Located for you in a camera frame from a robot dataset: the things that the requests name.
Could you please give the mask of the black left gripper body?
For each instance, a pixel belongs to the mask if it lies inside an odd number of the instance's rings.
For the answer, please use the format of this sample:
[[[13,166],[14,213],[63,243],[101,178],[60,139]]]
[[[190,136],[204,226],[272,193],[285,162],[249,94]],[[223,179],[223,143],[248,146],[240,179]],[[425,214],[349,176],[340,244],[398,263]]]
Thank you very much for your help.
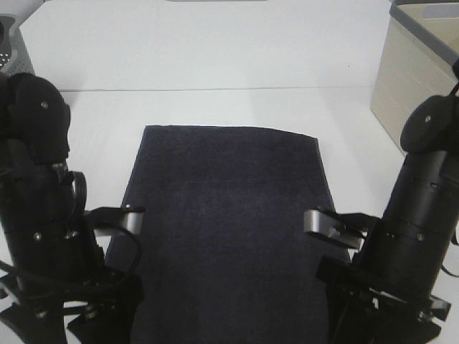
[[[143,299],[141,278],[107,268],[89,291],[53,290],[32,295],[20,290],[16,277],[1,278],[1,297],[11,306],[1,324],[23,343],[66,343],[70,331],[80,343],[130,343],[137,307]]]

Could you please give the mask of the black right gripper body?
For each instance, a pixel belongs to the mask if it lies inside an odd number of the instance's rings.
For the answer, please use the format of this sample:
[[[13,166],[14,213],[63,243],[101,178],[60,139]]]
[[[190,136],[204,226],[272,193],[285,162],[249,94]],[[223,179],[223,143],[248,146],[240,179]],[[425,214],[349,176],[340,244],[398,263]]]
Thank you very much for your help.
[[[431,295],[396,295],[389,285],[337,259],[316,273],[326,283],[329,343],[428,343],[439,336],[451,304]]]

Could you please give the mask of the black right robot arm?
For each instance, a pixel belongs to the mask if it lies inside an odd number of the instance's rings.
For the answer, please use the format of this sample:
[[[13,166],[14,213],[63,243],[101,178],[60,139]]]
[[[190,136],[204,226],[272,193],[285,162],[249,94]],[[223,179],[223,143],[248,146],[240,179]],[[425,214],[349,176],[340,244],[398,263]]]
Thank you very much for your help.
[[[311,209],[305,233],[353,249],[325,257],[330,343],[428,343],[450,303],[432,294],[458,224],[458,95],[429,97],[409,116],[406,156],[382,217]]]

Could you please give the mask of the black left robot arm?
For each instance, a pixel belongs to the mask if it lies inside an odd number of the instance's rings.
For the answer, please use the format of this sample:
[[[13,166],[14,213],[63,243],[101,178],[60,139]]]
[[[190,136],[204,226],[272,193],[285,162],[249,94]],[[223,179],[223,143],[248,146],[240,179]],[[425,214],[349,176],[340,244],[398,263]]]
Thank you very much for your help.
[[[128,343],[143,298],[144,208],[85,208],[67,167],[70,107],[49,81],[1,76],[1,321],[24,343]]]

